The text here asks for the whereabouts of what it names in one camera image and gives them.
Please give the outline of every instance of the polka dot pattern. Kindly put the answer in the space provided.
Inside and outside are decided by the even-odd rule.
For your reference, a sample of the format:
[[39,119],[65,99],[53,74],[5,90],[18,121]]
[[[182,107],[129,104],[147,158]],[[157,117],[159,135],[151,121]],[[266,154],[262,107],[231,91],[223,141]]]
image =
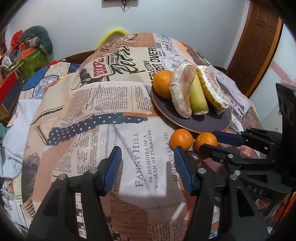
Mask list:
[[93,115],[88,119],[74,123],[68,127],[54,127],[50,130],[47,146],[55,146],[59,143],[70,140],[80,133],[89,131],[97,125],[121,124],[121,123],[140,123],[147,121],[147,117],[126,116],[123,113],[110,113],[102,115]]

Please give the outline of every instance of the banana piece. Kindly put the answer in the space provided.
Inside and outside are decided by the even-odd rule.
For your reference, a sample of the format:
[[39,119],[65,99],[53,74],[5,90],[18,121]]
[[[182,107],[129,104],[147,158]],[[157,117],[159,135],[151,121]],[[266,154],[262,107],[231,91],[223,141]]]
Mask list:
[[176,111],[183,118],[190,118],[192,115],[189,90],[195,75],[194,66],[185,62],[175,68],[170,82],[169,89],[173,104]]
[[229,107],[229,99],[222,92],[214,72],[207,66],[195,66],[202,90],[208,101],[215,107],[216,113],[222,114]]
[[190,106],[193,115],[203,115],[209,112],[209,107],[197,74],[195,74],[190,88]]

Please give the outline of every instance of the door frame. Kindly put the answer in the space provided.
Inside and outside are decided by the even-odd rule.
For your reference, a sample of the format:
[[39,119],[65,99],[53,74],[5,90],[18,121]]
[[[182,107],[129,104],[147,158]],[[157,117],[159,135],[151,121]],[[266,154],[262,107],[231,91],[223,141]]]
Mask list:
[[[244,37],[246,35],[246,31],[247,31],[247,28],[248,28],[248,25],[249,25],[249,22],[250,22],[250,18],[251,18],[251,13],[252,13],[252,9],[253,9],[253,1],[251,0],[250,1],[250,6],[249,6],[249,11],[248,11],[248,15],[247,15],[247,19],[246,19],[246,23],[244,25],[244,29],[243,29],[243,32],[242,32],[242,35],[241,35],[241,38],[239,40],[239,43],[237,45],[237,48],[235,50],[235,53],[230,61],[230,64],[229,64],[229,67],[227,68],[226,70],[226,75],[228,75],[231,67],[233,66],[234,62],[235,62],[235,59],[236,59],[236,56],[242,46],[242,43],[243,43],[243,40],[244,40]],[[252,85],[250,86],[250,88],[247,90],[247,92],[245,93],[245,96],[247,97],[250,97],[250,95],[253,93],[253,91],[256,89],[257,85],[260,83],[260,81],[262,80],[264,74],[266,73],[273,57],[274,57],[274,54],[276,52],[276,49],[277,49],[277,46],[279,44],[279,41],[280,41],[280,37],[281,37],[281,33],[282,33],[282,30],[283,30],[283,21],[281,20],[281,18],[279,17],[279,20],[278,20],[278,24],[277,24],[277,28],[276,28],[276,33],[275,33],[275,36],[274,36],[274,40],[271,44],[271,47],[270,47],[270,51],[268,52],[268,55],[258,73],[258,75],[256,76],[254,82],[252,83]]]

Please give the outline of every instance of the white wall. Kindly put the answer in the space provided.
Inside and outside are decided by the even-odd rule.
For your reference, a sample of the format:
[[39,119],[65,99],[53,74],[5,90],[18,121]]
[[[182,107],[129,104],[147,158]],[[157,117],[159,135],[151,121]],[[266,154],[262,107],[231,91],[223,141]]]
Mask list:
[[265,130],[277,131],[282,133],[282,117],[279,113],[279,105],[277,104],[269,115],[261,122]]
[[[296,42],[285,25],[273,60],[292,80],[296,79]],[[269,67],[260,84],[250,97],[250,100],[256,107],[258,118],[261,122],[278,104],[275,84],[280,81],[281,78]]]
[[230,54],[228,56],[228,59],[226,60],[226,63],[225,63],[225,66],[224,66],[224,69],[227,69],[231,60],[232,60],[232,57],[237,49],[237,46],[239,44],[239,41],[240,41],[240,38],[242,36],[242,32],[244,30],[244,25],[246,23],[246,20],[247,20],[247,16],[248,16],[248,12],[249,12],[249,7],[250,7],[250,0],[247,0],[245,2],[245,6],[244,6],[244,12],[243,12],[243,15],[242,15],[242,20],[241,20],[241,23],[240,23],[240,26],[239,26],[239,29],[237,31],[237,36],[235,38],[235,41],[233,43],[233,46],[232,46],[232,49],[230,51]]
[[200,51],[211,64],[225,66],[241,25],[246,0],[28,0],[10,22],[12,35],[34,25],[51,37],[54,59],[93,50],[112,28],[129,33],[161,33]]

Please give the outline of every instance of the box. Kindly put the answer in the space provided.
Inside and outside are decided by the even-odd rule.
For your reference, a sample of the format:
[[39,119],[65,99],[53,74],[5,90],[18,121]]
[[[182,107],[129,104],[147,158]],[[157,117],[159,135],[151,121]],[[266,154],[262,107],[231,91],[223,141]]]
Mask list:
[[24,64],[22,64],[20,68],[22,70],[24,80],[30,78],[39,69],[48,64],[47,59],[39,48],[25,57],[22,62]]
[[22,80],[11,72],[0,84],[0,121],[8,120],[22,89]]

